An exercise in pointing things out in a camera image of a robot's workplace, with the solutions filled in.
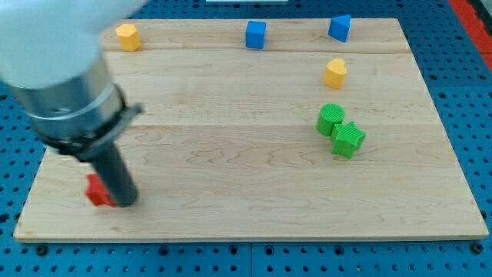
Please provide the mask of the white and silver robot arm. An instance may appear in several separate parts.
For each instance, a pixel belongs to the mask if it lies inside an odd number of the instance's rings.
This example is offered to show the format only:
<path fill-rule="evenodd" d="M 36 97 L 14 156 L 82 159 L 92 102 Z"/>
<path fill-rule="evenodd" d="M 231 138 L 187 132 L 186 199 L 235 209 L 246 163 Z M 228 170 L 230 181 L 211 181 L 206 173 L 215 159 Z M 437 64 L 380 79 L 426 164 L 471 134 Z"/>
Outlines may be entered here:
<path fill-rule="evenodd" d="M 1 3 L 1 80 L 40 139 L 65 155 L 100 153 L 140 110 L 114 84 L 99 35 L 144 0 Z"/>

